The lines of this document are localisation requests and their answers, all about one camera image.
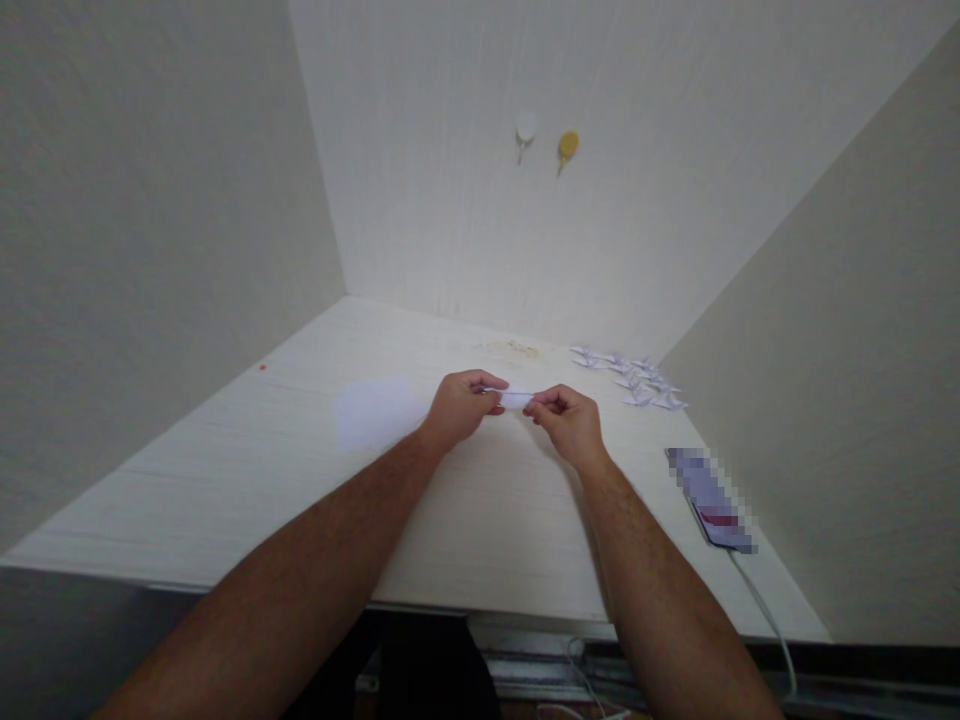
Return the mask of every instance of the charging cable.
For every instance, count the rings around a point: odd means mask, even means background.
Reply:
[[[739,553],[736,550],[727,550],[727,552],[730,553],[730,559],[743,576],[743,581],[747,584],[750,594],[753,595],[753,599],[757,601],[757,605],[760,607],[760,612],[763,613],[763,616],[767,619],[767,622],[770,623],[770,627],[773,628],[773,632],[776,633],[777,639],[780,641],[780,647],[783,648],[783,656],[787,660],[787,672],[790,674],[790,692],[780,700],[781,703],[785,703],[788,700],[792,700],[797,694],[797,674],[793,670],[793,658],[790,657],[790,649],[787,647],[787,641],[783,639],[783,633],[780,632],[777,621],[773,619],[773,613],[770,612],[770,608],[767,607],[767,604],[760,596],[760,591],[757,590],[757,586],[753,584],[750,576],[747,575],[746,569],[744,569],[740,559],[737,557]]]

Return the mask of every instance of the right hand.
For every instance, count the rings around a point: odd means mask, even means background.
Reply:
[[[581,474],[612,462],[600,434],[597,403],[566,385],[555,385],[533,396],[523,410],[540,425],[564,460]]]

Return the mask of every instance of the wooden desk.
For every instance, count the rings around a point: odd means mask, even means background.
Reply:
[[[403,375],[424,407],[447,372],[482,367],[527,390],[557,382],[600,405],[611,455],[741,634],[772,635],[730,559],[704,542],[666,447],[700,447],[683,412],[638,409],[610,371],[560,346],[347,297],[130,458],[2,563],[208,588],[258,542],[376,455],[342,453],[334,404]],[[519,411],[487,418],[417,507],[374,599],[571,620],[607,619],[577,482]],[[785,634],[829,636],[773,548],[745,562]]]

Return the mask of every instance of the finger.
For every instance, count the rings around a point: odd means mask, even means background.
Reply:
[[[452,377],[462,382],[467,387],[480,385],[481,387],[493,387],[497,390],[506,390],[510,383],[496,375],[491,375],[486,370],[464,370],[463,372],[453,373]]]
[[[541,405],[557,405],[560,407],[576,407],[584,398],[576,390],[566,385],[554,385],[548,390],[542,390],[533,396],[535,402]]]
[[[559,415],[550,412],[538,402],[531,403],[529,408],[530,414],[533,416],[533,421],[537,425],[542,425],[547,432],[555,428],[557,423],[562,422]]]
[[[566,409],[565,407],[561,407],[557,403],[540,403],[540,404],[543,405],[547,410],[549,410],[555,415],[562,415],[563,411]],[[523,414],[526,415],[527,417],[533,417],[533,415],[531,415],[530,411],[528,410],[529,407],[530,405],[528,404],[527,407],[523,409]]]
[[[477,395],[477,402],[483,408],[484,414],[489,415],[493,410],[496,410],[500,404],[500,393],[487,392],[482,395]]]

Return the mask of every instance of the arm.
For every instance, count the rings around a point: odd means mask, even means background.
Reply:
[[[201,600],[100,718],[276,717],[347,634],[441,458],[507,383],[443,379],[421,427],[284,525]]]
[[[597,404],[558,385],[524,410],[576,468],[617,636],[658,718],[782,718],[710,590],[607,454]]]

